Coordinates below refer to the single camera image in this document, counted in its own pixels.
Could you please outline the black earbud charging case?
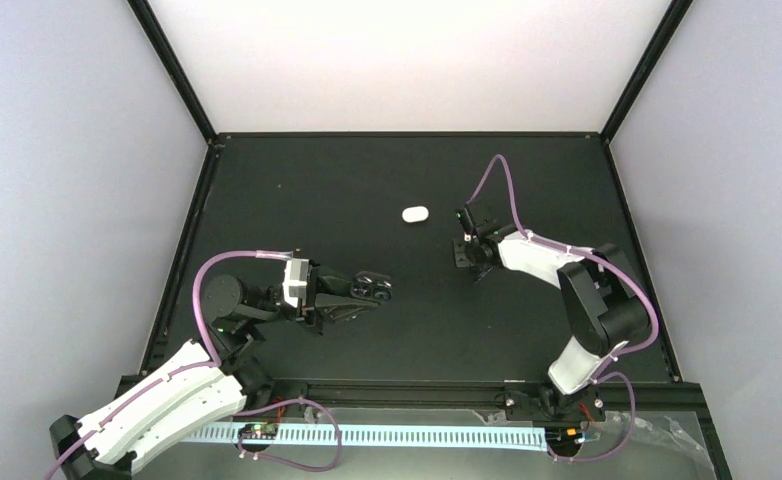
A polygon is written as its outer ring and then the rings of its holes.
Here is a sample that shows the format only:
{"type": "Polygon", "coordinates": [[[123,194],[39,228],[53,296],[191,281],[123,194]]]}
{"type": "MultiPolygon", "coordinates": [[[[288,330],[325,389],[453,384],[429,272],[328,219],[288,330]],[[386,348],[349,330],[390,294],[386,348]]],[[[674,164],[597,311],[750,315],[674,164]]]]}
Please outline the black earbud charging case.
{"type": "Polygon", "coordinates": [[[370,271],[358,272],[352,280],[350,293],[355,298],[386,302],[392,298],[391,278],[370,271]]]}

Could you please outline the white oval case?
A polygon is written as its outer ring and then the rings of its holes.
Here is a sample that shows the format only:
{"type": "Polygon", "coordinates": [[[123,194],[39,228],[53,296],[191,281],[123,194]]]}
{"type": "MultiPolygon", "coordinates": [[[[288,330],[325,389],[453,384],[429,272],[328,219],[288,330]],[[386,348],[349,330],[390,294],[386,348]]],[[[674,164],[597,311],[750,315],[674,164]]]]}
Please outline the white oval case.
{"type": "Polygon", "coordinates": [[[425,206],[411,206],[404,208],[401,212],[402,220],[407,224],[415,224],[426,221],[430,212],[425,206]]]}

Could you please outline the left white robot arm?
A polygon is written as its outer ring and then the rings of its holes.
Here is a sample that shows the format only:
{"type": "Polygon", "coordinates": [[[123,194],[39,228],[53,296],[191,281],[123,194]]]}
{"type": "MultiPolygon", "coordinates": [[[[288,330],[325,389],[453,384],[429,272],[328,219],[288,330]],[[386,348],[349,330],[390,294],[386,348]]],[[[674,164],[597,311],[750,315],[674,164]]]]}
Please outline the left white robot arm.
{"type": "Polygon", "coordinates": [[[252,286],[233,275],[192,286],[199,336],[107,405],[80,418],[63,415],[49,428],[55,462],[46,473],[68,479],[129,479],[196,430],[224,417],[273,409],[274,381],[256,358],[260,326],[299,325],[322,335],[328,324],[355,319],[392,297],[386,275],[347,277],[282,252],[244,257],[284,262],[276,285],[252,286]]]}

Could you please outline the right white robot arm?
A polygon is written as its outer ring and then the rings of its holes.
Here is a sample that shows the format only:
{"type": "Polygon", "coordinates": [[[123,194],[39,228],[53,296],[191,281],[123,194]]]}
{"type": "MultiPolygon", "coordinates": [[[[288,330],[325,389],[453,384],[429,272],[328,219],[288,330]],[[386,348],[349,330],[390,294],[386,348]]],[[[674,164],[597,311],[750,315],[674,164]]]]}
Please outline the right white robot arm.
{"type": "Polygon", "coordinates": [[[477,279],[502,268],[525,273],[560,290],[571,338],[548,369],[549,383],[536,392],[539,410],[560,419],[577,404],[577,392],[597,381],[619,355],[642,348],[659,333],[658,315],[615,245],[597,249],[565,245],[502,225],[475,203],[456,212],[463,236],[453,242],[454,260],[477,279]]]}

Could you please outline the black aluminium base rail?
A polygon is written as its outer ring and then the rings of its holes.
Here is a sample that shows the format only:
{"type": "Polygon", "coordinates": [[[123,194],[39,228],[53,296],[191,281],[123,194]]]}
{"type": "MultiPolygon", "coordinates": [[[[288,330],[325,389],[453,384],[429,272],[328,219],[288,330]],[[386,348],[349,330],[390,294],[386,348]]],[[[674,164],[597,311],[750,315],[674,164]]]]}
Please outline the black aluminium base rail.
{"type": "Polygon", "coordinates": [[[246,410],[303,397],[328,409],[399,408],[498,410],[510,421],[536,426],[575,426],[601,420],[606,412],[630,410],[627,387],[619,379],[591,386],[568,400],[546,399],[539,382],[382,382],[275,380],[251,396],[246,410]]]}

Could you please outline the right back frame post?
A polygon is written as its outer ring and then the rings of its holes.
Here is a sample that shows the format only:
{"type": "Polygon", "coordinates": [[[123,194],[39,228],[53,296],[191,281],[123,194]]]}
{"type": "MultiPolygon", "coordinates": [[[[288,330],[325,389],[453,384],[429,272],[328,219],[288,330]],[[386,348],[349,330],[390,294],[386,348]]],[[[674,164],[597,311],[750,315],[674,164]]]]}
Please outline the right back frame post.
{"type": "Polygon", "coordinates": [[[670,41],[676,34],[678,27],[685,18],[692,3],[692,0],[672,0],[669,2],[650,41],[645,47],[636,67],[630,75],[627,84],[600,132],[600,137],[605,144],[610,144],[612,142],[618,130],[626,120],[631,108],[649,80],[655,66],[662,58],[670,41]]]}

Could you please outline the frame post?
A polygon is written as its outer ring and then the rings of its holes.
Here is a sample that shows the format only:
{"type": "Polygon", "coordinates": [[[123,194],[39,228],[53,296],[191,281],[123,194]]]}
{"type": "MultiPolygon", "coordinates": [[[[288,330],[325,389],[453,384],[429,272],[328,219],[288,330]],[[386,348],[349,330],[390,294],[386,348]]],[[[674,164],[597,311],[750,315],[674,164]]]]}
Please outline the frame post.
{"type": "Polygon", "coordinates": [[[147,0],[128,0],[131,11],[135,15],[144,34],[159,58],[176,92],[179,94],[188,113],[194,121],[202,138],[207,144],[217,139],[217,132],[196,94],[185,69],[173,49],[166,32],[161,26],[157,15],[147,0]]]}
{"type": "Polygon", "coordinates": [[[670,41],[676,34],[678,27],[685,18],[692,3],[692,0],[672,0],[669,2],[650,41],[645,47],[636,67],[630,75],[627,84],[600,132],[600,137],[605,144],[610,144],[612,142],[618,130],[626,120],[631,108],[649,80],[655,66],[662,58],[670,41]]]}

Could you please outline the left back frame post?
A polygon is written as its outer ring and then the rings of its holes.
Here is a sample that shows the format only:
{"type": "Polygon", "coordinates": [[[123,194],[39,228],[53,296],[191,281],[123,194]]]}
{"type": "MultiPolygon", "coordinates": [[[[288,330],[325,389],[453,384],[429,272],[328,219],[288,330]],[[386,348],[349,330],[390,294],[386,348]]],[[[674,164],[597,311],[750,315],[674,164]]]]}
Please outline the left back frame post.
{"type": "Polygon", "coordinates": [[[131,11],[135,15],[144,34],[159,58],[176,92],[179,94],[188,113],[194,121],[202,138],[207,144],[217,139],[217,132],[196,94],[185,69],[173,49],[166,32],[161,26],[157,15],[147,0],[128,0],[131,11]]]}

